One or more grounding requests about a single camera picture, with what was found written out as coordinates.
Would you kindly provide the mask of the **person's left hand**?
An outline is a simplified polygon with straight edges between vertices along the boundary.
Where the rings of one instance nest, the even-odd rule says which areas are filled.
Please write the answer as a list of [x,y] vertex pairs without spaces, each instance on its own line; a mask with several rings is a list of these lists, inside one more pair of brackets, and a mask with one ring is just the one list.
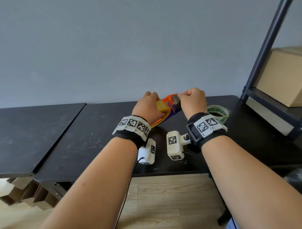
[[165,116],[163,113],[157,110],[156,101],[143,99],[143,97],[134,106],[131,115],[144,118],[150,126]]

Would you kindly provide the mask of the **person's right hand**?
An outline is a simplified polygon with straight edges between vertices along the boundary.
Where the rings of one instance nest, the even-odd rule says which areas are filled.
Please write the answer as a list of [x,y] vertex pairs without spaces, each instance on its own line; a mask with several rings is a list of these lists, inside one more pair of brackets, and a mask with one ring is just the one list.
[[181,101],[181,108],[187,120],[197,113],[205,113],[206,107],[205,92],[200,89],[198,89],[198,94],[193,101]]

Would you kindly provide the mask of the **orange and blue tape dispenser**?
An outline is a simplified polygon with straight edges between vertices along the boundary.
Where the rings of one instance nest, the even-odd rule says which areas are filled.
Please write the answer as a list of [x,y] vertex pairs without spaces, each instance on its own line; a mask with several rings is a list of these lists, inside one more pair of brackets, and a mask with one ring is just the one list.
[[171,94],[159,101],[156,101],[156,106],[157,110],[163,113],[165,116],[153,123],[151,128],[160,125],[172,116],[176,115],[178,112],[182,111],[181,101],[178,97],[178,94]]

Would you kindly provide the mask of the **person's right forearm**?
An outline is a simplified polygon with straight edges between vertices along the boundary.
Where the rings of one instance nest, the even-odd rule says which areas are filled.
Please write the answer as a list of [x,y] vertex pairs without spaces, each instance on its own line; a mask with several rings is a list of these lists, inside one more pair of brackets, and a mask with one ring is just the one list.
[[225,135],[201,151],[240,229],[302,229],[302,195]]

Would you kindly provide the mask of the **person's left forearm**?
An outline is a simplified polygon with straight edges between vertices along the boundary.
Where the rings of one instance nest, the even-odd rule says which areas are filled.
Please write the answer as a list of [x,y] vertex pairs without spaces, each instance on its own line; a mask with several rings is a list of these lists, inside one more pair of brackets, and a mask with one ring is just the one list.
[[52,210],[40,229],[114,229],[138,148],[115,137]]

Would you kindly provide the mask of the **yellow tape roll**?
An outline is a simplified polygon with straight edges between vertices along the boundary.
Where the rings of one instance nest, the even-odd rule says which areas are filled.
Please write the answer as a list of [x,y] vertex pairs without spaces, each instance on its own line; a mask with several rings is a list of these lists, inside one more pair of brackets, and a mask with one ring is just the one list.
[[170,113],[171,112],[170,107],[167,105],[166,102],[164,102],[162,100],[156,101],[156,108],[161,113]]

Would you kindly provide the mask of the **left wristband with marker tags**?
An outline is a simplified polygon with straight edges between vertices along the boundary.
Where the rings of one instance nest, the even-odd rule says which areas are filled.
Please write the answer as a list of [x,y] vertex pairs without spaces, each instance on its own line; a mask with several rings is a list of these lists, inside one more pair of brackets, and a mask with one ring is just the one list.
[[112,136],[131,140],[139,150],[142,146],[146,145],[150,132],[151,126],[146,119],[131,115],[121,119]]

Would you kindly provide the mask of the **wristband with marker tags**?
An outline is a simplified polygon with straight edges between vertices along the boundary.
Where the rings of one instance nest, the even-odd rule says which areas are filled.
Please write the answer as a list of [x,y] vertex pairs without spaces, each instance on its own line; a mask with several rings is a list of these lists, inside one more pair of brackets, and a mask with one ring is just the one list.
[[121,119],[112,136],[131,140],[139,150],[142,146],[146,145],[150,132],[151,126],[146,119],[131,115]]
[[187,148],[200,153],[202,146],[218,136],[227,136],[227,127],[209,113],[199,112],[191,116],[187,122],[190,144]]

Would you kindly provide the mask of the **right wristband with marker tags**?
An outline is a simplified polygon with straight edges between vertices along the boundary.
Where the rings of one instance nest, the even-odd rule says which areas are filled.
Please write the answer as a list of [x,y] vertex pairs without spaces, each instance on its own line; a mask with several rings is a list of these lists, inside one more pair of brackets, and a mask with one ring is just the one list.
[[200,153],[202,146],[218,136],[227,136],[227,127],[209,113],[199,112],[191,116],[187,122],[190,144],[187,148]]

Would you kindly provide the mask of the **clear tape roll green print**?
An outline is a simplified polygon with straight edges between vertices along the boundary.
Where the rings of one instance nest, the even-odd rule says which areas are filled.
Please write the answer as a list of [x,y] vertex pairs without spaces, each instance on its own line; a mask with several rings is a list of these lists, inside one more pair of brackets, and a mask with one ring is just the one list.
[[209,105],[206,107],[206,110],[207,113],[211,114],[221,124],[225,124],[230,115],[230,111],[227,108],[219,105]]

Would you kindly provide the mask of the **brown cardboard box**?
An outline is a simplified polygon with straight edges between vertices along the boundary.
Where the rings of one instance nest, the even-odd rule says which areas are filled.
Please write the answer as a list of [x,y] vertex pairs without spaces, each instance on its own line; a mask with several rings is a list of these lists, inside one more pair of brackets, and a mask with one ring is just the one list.
[[302,46],[272,49],[255,87],[287,107],[302,107]]

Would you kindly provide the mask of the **cardboard honeycomb pieces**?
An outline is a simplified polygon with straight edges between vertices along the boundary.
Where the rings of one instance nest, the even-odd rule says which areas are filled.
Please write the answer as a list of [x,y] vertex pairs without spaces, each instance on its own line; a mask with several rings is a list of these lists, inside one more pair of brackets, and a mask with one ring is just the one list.
[[0,204],[11,206],[20,203],[48,210],[54,208],[59,199],[33,177],[0,179]]

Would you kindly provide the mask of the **black metal shelf frame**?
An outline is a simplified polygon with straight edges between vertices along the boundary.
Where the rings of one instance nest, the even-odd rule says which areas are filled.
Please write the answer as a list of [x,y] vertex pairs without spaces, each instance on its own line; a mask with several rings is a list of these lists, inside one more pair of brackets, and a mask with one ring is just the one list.
[[270,97],[254,86],[260,77],[260,71],[264,67],[269,57],[271,48],[276,40],[292,2],[293,0],[280,0],[277,11],[257,55],[247,83],[243,88],[240,99],[246,103],[248,98],[251,97],[253,100],[277,115],[279,118],[292,125],[293,129],[289,132],[289,134],[287,134],[287,137],[288,139],[294,141],[302,135],[302,108],[288,108],[281,102],[278,102],[276,99]]

